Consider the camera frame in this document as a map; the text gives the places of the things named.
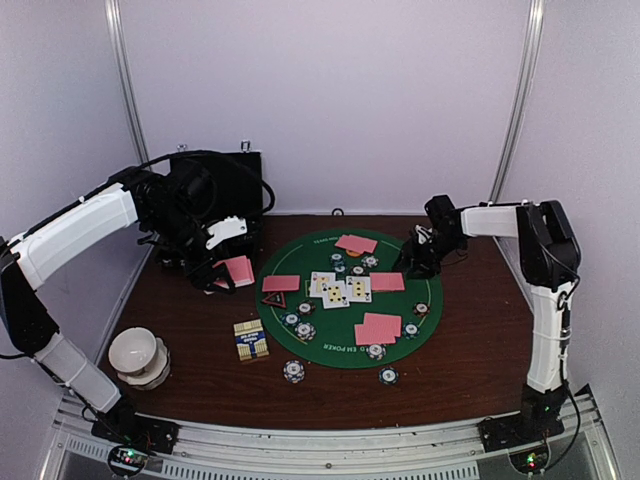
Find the red card deck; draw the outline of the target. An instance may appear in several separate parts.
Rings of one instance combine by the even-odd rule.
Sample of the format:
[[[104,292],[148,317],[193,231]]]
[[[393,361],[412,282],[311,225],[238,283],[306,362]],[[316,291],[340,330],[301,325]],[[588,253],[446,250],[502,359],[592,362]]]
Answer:
[[[251,260],[246,256],[238,256],[219,261],[215,267],[225,265],[236,287],[244,287],[255,282]]]

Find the dealt card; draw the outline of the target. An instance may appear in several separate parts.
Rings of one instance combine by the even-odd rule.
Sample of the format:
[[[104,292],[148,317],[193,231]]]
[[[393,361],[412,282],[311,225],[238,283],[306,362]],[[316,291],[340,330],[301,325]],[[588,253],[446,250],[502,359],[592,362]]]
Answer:
[[[389,315],[366,312],[363,326],[365,332],[375,337],[399,337],[402,331],[402,317],[399,315]]]
[[[345,251],[364,254],[373,253],[377,247],[377,244],[377,240],[349,234],[341,235],[338,241],[335,243],[335,247],[343,249]]]
[[[269,275],[262,282],[263,292],[296,292],[299,289],[299,275]]]

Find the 100 chip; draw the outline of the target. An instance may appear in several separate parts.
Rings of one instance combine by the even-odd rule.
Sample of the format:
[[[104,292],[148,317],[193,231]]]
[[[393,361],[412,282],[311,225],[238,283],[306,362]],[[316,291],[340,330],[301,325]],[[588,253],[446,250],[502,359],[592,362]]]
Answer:
[[[296,307],[297,313],[301,316],[311,315],[314,313],[315,309],[316,305],[311,300],[302,301]]]
[[[416,302],[413,306],[413,314],[418,318],[426,317],[430,310],[430,305],[426,302]]]
[[[366,274],[366,269],[362,266],[353,266],[350,269],[350,275],[351,276],[364,276]]]

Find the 50 chips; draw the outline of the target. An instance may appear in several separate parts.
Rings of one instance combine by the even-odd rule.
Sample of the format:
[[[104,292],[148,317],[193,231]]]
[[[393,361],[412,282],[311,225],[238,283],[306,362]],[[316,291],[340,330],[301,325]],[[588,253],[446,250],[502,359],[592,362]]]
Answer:
[[[346,261],[342,254],[332,253],[329,257],[331,267],[337,274],[343,274],[346,271]]]

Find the five of spades card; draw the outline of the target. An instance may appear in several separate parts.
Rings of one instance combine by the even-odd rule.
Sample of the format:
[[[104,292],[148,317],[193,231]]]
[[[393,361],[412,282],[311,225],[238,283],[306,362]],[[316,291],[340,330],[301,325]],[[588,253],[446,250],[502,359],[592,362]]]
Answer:
[[[324,309],[346,308],[350,306],[345,282],[327,282],[322,285],[322,304]]]

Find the three of hearts card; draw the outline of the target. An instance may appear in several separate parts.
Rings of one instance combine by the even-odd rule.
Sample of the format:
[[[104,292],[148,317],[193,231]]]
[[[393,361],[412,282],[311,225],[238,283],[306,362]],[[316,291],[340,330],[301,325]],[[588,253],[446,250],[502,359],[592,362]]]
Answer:
[[[323,285],[336,280],[335,272],[312,271],[310,279],[309,296],[320,298],[323,292]]]

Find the blue green 50 chip stack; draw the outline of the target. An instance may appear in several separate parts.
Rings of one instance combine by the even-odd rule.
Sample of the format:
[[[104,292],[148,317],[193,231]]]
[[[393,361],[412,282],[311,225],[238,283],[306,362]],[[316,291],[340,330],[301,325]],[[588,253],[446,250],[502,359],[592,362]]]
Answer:
[[[393,367],[382,368],[378,373],[379,381],[384,385],[394,385],[399,381],[399,373]]]

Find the blue beige 10 chip stack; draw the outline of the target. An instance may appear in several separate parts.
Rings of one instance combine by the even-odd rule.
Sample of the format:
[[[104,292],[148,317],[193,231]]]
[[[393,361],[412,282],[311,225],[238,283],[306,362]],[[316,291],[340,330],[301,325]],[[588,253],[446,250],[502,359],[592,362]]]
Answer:
[[[297,384],[305,379],[304,365],[298,360],[290,360],[283,366],[283,377],[292,384]]]

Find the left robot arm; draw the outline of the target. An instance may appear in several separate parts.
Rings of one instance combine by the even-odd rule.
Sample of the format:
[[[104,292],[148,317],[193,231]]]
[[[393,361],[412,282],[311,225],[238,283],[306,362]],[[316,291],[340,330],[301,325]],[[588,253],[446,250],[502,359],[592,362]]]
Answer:
[[[133,226],[177,253],[200,290],[234,290],[219,248],[245,233],[228,216],[205,224],[199,201],[214,190],[207,172],[189,161],[183,173],[131,166],[27,231],[1,244],[1,320],[18,355],[31,359],[101,414],[123,444],[137,442],[144,424],[122,402],[121,390],[84,351],[65,337],[40,291],[68,264],[103,240]]]

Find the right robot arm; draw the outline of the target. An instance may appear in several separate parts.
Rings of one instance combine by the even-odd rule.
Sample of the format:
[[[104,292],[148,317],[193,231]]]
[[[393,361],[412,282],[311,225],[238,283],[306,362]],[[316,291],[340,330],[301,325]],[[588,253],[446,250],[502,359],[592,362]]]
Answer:
[[[518,243],[534,323],[530,366],[512,430],[519,440],[533,441],[569,396],[567,350],[581,251],[565,210],[557,200],[483,202],[457,208],[447,195],[432,197],[424,209],[431,226],[410,230],[392,267],[407,279],[439,275],[444,257],[465,250],[471,238],[513,238]]]

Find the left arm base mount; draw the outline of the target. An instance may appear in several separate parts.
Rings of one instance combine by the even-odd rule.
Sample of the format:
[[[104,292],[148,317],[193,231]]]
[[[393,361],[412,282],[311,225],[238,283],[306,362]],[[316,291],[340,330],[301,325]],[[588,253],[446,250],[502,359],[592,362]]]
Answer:
[[[175,422],[136,416],[133,429],[128,433],[97,420],[91,427],[91,434],[145,452],[171,454],[178,440],[179,430],[180,427]]]

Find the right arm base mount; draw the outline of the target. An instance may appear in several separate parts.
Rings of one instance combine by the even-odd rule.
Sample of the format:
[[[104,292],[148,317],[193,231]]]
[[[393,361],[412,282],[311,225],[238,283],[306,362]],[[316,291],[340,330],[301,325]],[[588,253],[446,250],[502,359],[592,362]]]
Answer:
[[[519,414],[486,418],[477,427],[486,453],[543,441],[565,431],[561,420],[534,425]]]

